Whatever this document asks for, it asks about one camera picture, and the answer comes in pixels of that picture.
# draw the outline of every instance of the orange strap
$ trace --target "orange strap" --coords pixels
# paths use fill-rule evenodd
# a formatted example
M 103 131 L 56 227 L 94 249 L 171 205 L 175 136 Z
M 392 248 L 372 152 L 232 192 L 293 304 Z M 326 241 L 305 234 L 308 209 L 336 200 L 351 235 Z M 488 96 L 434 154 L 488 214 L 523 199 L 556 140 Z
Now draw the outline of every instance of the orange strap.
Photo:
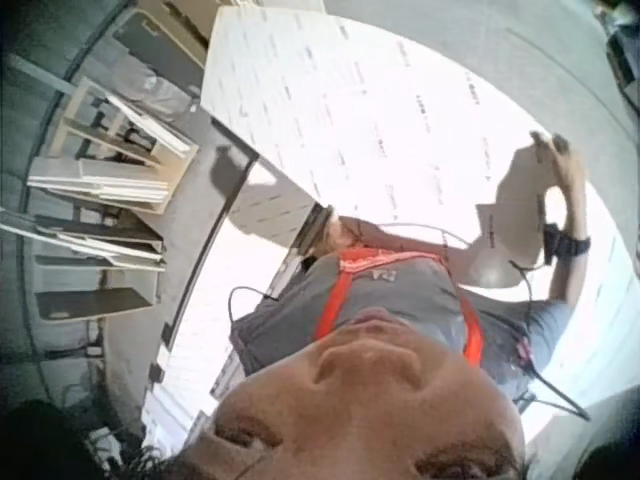
M 320 340 L 333 330 L 338 314 L 351 289 L 353 276 L 356 273 L 412 258 L 428 258 L 438 262 L 451 277 L 448 265 L 438 255 L 422 252 L 396 253 L 376 248 L 350 248 L 343 250 L 340 253 L 340 276 L 331 290 L 329 300 L 318 322 L 315 339 Z M 470 364 L 479 367 L 482 362 L 482 350 L 484 348 L 484 337 L 480 328 L 480 321 L 469 300 L 460 289 L 457 290 L 462 315 L 467 324 L 467 345 L 464 349 L 464 356 Z

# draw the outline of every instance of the wall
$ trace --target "wall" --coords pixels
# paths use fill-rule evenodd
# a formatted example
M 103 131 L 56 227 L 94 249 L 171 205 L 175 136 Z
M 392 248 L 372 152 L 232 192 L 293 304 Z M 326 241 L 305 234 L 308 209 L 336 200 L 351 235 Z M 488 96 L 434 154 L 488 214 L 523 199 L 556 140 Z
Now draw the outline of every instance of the wall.
M 104 33 L 103 26 L 117 17 L 125 3 L 118 0 L 14 2 L 3 9 L 3 54 L 19 55 L 74 84 L 86 72 L 97 75 L 108 72 L 104 52 L 91 52 L 87 57 L 87 49 Z M 35 189 L 29 192 L 25 187 L 30 159 L 44 151 L 39 147 L 43 140 L 50 138 L 50 130 L 55 129 L 59 112 L 68 99 L 48 84 L 9 67 L 6 57 L 0 87 L 2 207 L 65 219 L 100 221 L 95 212 L 74 209 L 68 201 Z M 49 125 L 51 112 L 54 122 Z M 46 352 L 86 344 L 88 338 L 96 336 L 95 325 L 45 324 L 39 317 L 33 293 L 90 289 L 97 286 L 97 275 L 70 277 L 39 270 L 33 264 L 34 252 L 60 252 L 4 232 L 0 233 L 0 241 L 0 408 L 11 408 L 33 398 L 49 399 L 65 407 L 91 399 L 94 377 L 86 359 L 49 360 Z

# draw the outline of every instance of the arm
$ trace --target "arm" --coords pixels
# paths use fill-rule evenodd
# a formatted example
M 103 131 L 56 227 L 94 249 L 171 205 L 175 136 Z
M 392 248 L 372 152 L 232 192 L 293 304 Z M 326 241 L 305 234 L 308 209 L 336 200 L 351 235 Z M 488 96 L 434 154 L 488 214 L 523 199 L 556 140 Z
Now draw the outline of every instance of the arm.
M 532 134 L 538 158 L 552 164 L 558 184 L 567 203 L 564 232 L 576 240 L 586 240 L 586 174 L 582 159 L 572 152 L 569 144 L 559 135 L 551 142 L 540 134 Z M 558 259 L 549 289 L 549 300 L 561 301 L 574 309 L 580 298 L 587 273 L 585 253 L 579 257 Z
M 571 192 L 565 196 L 567 202 L 567 220 L 564 232 L 576 240 L 587 238 L 587 214 L 585 205 L 585 192 Z M 565 302 L 572 309 L 576 307 L 584 278 L 587 273 L 588 253 L 579 257 L 558 259 L 551 279 L 549 300 Z

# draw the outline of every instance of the person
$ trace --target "person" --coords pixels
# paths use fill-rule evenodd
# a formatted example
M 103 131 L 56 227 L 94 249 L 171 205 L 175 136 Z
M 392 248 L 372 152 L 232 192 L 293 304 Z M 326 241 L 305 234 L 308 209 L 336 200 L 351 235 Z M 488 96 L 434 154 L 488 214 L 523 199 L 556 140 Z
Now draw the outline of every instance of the person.
M 532 136 L 566 199 L 562 234 L 583 245 L 582 160 Z M 544 368 L 587 254 L 558 259 L 547 300 L 506 303 L 457 287 L 441 258 L 357 245 L 339 221 L 328 231 L 302 280 L 233 323 L 247 378 L 166 478 L 525 478 L 518 333 Z

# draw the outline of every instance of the hair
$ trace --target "hair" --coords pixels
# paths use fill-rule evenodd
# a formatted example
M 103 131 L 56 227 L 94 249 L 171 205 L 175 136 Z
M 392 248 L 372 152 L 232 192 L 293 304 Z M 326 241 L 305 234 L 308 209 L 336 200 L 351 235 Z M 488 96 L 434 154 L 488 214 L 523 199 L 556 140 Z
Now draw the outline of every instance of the hair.
M 531 477 L 534 459 L 527 459 L 517 471 L 514 480 L 527 480 Z M 122 466 L 116 475 L 118 480 L 218 480 L 206 476 L 197 465 L 182 455 L 163 460 L 159 451 L 153 447 L 144 447 Z

